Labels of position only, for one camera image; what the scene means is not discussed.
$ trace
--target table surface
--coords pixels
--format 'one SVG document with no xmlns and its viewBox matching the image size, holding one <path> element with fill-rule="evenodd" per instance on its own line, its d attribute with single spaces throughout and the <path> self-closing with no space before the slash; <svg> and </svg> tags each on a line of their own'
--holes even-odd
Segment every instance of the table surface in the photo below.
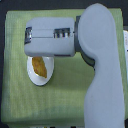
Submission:
<svg viewBox="0 0 128 128">
<path fill-rule="evenodd" d="M 121 8 L 123 24 L 128 26 L 128 1 L 127 0 L 1 0 L 0 1 L 0 100 L 2 94 L 4 43 L 5 43 L 5 18 L 10 10 L 55 10 L 55 9 L 85 9 L 91 4 L 101 3 L 108 8 Z M 1 128 L 8 128 L 0 123 Z"/>
</svg>

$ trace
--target food on plate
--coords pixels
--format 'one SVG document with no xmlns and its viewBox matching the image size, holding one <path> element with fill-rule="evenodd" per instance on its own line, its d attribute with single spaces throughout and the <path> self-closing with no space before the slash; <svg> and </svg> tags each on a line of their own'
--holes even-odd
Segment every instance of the food on plate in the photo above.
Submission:
<svg viewBox="0 0 128 128">
<path fill-rule="evenodd" d="M 42 57 L 33 57 L 32 65 L 34 72 L 39 76 L 47 78 L 47 69 L 45 67 L 45 63 Z"/>
</svg>

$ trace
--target green towel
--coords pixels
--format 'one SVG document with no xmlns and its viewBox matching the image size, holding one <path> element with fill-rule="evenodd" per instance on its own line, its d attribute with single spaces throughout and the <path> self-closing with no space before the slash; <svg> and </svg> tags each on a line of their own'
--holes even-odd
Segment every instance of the green towel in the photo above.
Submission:
<svg viewBox="0 0 128 128">
<path fill-rule="evenodd" d="M 5 25 L 5 56 L 2 91 L 2 122 L 10 126 L 82 126 L 84 98 L 94 70 L 80 53 L 55 58 L 54 73 L 43 87 L 35 86 L 27 73 L 24 35 L 27 21 L 34 17 L 73 17 L 84 10 L 9 11 Z M 120 9 L 110 9 L 116 23 L 118 51 L 128 118 L 128 87 Z"/>
</svg>

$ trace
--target white plate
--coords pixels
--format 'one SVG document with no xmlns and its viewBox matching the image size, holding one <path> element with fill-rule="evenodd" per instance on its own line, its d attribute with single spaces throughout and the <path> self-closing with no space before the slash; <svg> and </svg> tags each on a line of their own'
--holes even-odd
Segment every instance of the white plate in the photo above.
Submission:
<svg viewBox="0 0 128 128">
<path fill-rule="evenodd" d="M 38 86 L 42 86 L 46 84 L 50 80 L 54 70 L 54 58 L 53 57 L 42 57 L 42 58 L 44 60 L 45 67 L 47 69 L 47 78 L 39 76 L 34 72 L 32 66 L 32 57 L 28 57 L 28 61 L 27 61 L 27 71 L 29 78 L 34 84 Z"/>
</svg>

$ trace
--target robotic arm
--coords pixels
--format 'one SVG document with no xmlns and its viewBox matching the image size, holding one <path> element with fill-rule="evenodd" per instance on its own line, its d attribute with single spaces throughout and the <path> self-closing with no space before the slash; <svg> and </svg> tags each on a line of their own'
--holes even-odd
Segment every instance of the robotic arm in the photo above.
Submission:
<svg viewBox="0 0 128 128">
<path fill-rule="evenodd" d="M 85 128 L 124 128 L 124 95 L 112 14 L 106 7 L 94 4 L 77 21 L 75 24 L 72 18 L 30 20 L 26 25 L 25 53 L 63 57 L 79 51 L 85 61 L 89 58 L 95 77 L 85 96 Z"/>
</svg>

